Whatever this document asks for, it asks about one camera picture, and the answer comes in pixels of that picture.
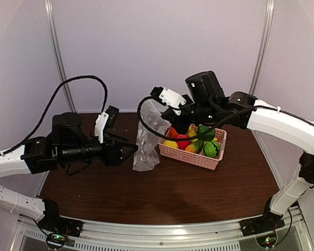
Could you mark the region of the green striped toy watermelon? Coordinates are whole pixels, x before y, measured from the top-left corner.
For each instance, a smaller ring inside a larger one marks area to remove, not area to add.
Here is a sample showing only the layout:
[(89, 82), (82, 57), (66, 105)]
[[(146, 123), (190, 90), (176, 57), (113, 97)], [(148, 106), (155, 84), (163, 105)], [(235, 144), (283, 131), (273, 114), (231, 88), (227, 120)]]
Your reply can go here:
[(216, 158), (220, 153), (220, 145), (216, 141), (208, 141), (204, 145), (203, 151), (207, 157)]

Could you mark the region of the yellow toy banana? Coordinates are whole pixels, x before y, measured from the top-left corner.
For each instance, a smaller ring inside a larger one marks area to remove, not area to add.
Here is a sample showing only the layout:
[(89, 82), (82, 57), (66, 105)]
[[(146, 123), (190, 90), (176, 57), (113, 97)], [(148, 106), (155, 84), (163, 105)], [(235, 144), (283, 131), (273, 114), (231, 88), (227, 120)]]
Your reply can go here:
[(192, 138), (192, 137), (196, 136), (197, 131), (198, 131), (198, 127), (197, 127), (197, 126), (195, 126), (195, 125), (190, 125), (190, 126), (189, 126), (189, 129), (188, 129), (188, 131), (187, 131), (188, 137), (189, 137), (189, 138)]

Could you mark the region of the green orange toy mango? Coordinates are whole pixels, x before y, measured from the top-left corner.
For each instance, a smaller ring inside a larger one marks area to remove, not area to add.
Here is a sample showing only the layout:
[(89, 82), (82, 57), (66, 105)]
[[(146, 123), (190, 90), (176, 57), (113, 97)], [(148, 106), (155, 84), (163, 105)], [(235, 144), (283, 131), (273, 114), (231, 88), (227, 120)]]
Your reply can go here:
[(203, 146), (204, 146), (203, 140), (197, 140), (197, 141), (189, 144), (185, 148), (185, 151), (190, 152), (190, 153), (199, 154), (202, 151)]

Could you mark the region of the left green circuit board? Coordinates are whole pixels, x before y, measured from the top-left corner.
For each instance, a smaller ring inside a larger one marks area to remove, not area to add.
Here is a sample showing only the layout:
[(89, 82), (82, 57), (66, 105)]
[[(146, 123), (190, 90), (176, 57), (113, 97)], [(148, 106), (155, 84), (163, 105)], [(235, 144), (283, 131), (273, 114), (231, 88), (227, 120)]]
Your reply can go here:
[(46, 237), (46, 244), (53, 249), (61, 248), (68, 242), (68, 240), (69, 239), (62, 234), (50, 233)]

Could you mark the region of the right aluminium corner post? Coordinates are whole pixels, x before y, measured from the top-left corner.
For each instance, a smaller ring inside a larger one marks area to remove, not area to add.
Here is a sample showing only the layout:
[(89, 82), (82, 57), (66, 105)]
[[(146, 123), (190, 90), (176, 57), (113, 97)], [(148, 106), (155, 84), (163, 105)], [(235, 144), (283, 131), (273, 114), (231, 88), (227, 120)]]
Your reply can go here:
[(264, 22), (263, 22), (263, 29), (262, 29), (262, 36), (261, 42), (259, 47), (259, 52), (257, 55), (257, 60), (255, 64), (255, 69), (252, 77), (252, 82), (249, 89), (249, 94), (254, 95), (257, 89), (257, 86), (260, 81), (261, 71), (263, 69), (264, 60), (265, 60), (265, 53), (268, 48), (273, 19), (274, 19), (274, 10), (275, 10), (275, 1), (274, 0), (267, 0), (265, 13), (264, 13)]

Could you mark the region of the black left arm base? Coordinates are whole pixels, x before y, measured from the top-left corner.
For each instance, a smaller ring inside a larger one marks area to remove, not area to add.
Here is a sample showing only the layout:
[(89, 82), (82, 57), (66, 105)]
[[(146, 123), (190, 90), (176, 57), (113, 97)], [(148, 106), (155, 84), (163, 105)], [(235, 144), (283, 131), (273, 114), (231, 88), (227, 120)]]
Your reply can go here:
[(60, 216), (58, 205), (50, 199), (42, 199), (44, 204), (43, 218), (38, 222), (38, 226), (50, 232), (63, 235), (80, 237), (83, 222)]

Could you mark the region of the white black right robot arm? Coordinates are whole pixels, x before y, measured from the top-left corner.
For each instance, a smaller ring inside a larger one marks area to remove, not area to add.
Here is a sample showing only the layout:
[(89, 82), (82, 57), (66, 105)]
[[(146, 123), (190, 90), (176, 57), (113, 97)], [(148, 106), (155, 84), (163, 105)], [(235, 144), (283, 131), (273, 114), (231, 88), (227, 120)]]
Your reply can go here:
[(212, 127), (230, 124), (272, 135), (303, 150), (299, 170), (269, 199), (264, 215), (258, 219), (261, 230), (270, 230), (278, 222), (278, 217), (314, 185), (314, 122), (244, 92), (226, 96), (213, 71), (190, 76), (185, 83), (189, 96), (167, 87), (158, 87), (152, 93), (168, 107), (162, 118), (169, 121), (178, 133), (184, 133), (192, 123)]

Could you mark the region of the orange toy fruit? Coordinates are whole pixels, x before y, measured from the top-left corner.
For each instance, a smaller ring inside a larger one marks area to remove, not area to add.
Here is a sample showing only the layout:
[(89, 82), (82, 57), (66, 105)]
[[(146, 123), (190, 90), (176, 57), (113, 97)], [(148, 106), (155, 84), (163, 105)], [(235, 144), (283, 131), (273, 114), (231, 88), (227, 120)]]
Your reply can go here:
[(178, 132), (173, 127), (170, 127), (169, 136), (173, 139), (176, 139), (178, 137)]

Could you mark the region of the pink perforated plastic basket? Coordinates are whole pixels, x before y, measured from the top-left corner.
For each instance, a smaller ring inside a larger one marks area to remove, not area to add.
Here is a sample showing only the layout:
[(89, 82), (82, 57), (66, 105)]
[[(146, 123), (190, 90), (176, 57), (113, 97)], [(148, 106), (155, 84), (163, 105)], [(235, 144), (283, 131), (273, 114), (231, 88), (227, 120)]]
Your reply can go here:
[(162, 156), (175, 159), (184, 163), (192, 164), (202, 168), (215, 170), (219, 162), (223, 159), (227, 141), (227, 132), (222, 129), (216, 129), (217, 143), (220, 145), (220, 152), (216, 158), (208, 157), (201, 151), (199, 154), (190, 153), (185, 150), (176, 149), (163, 144), (164, 139), (159, 143), (159, 150)]

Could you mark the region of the left aluminium corner post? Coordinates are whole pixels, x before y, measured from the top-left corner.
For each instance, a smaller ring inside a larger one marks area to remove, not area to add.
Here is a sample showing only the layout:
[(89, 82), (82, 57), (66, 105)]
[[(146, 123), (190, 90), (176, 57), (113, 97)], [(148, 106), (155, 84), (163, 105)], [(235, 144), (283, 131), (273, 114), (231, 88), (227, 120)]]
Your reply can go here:
[[(58, 69), (60, 81), (63, 82), (66, 80), (66, 72), (65, 72), (62, 55), (60, 51), (60, 45), (59, 45), (57, 29), (55, 25), (55, 17), (54, 17), (52, 0), (45, 0), (44, 6), (45, 6), (45, 11), (46, 11), (46, 17), (48, 20), (48, 26), (49, 26), (50, 38), (51, 38), (51, 43), (52, 43), (53, 52), (54, 52), (55, 63)], [(65, 95), (70, 111), (76, 112), (73, 97), (72, 97), (71, 90), (68, 84), (63, 85), (62, 88), (63, 88), (64, 95)]]

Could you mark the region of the right green circuit board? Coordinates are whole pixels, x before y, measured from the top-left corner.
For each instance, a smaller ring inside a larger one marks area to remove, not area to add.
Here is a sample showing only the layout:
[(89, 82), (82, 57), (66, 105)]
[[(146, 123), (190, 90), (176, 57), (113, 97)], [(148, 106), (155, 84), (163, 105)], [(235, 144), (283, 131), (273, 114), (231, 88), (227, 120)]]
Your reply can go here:
[(272, 248), (277, 243), (277, 235), (274, 233), (256, 237), (256, 242), (261, 248)]

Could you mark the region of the green toy bell pepper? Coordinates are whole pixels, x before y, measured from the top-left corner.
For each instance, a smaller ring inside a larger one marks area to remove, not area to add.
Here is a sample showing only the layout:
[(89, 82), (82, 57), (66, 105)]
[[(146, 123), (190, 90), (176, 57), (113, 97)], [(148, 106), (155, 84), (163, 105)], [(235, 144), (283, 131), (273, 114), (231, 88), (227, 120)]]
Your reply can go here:
[(215, 130), (211, 130), (204, 135), (207, 130), (210, 130), (210, 127), (202, 124), (199, 125), (197, 134), (199, 135), (200, 140), (212, 141), (215, 138)]

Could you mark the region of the clear polka dot zip bag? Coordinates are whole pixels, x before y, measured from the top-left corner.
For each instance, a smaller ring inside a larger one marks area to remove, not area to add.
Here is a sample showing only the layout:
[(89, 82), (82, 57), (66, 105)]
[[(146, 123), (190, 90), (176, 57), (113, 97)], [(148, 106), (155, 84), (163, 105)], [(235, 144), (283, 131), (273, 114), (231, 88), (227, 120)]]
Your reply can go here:
[[(154, 131), (165, 135), (171, 124), (162, 119), (153, 101), (145, 101), (141, 108), (141, 117), (144, 122)], [(138, 124), (136, 144), (138, 150), (134, 154), (132, 169), (138, 172), (153, 170), (160, 163), (156, 147), (162, 138), (149, 132), (141, 122)]]

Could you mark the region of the red toy apple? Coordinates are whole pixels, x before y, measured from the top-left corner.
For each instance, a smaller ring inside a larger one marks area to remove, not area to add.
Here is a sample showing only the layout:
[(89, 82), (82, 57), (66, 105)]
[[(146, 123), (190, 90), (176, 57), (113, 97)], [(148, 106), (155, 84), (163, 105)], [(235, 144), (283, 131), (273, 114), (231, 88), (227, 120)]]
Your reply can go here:
[(182, 141), (177, 141), (179, 149), (185, 150), (191, 144), (191, 141), (188, 138), (189, 138), (188, 134), (177, 135), (177, 139), (183, 139)]

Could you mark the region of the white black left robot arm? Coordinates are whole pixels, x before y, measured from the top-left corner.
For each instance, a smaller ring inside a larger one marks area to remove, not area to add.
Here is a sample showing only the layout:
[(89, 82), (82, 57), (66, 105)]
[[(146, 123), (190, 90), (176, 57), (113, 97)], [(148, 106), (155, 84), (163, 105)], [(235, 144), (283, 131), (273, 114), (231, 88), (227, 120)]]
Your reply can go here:
[[(137, 150), (136, 144), (109, 133), (118, 112), (102, 112), (95, 122), (91, 139), (82, 131), (82, 119), (73, 112), (55, 115), (48, 136), (27, 139), (21, 146), (0, 152), (0, 178), (19, 174), (39, 174), (62, 167), (68, 176), (86, 170), (94, 161), (105, 166), (119, 166)], [(57, 203), (35, 199), (7, 190), (0, 185), (0, 207), (45, 223), (53, 232), (60, 232), (65, 221)]]

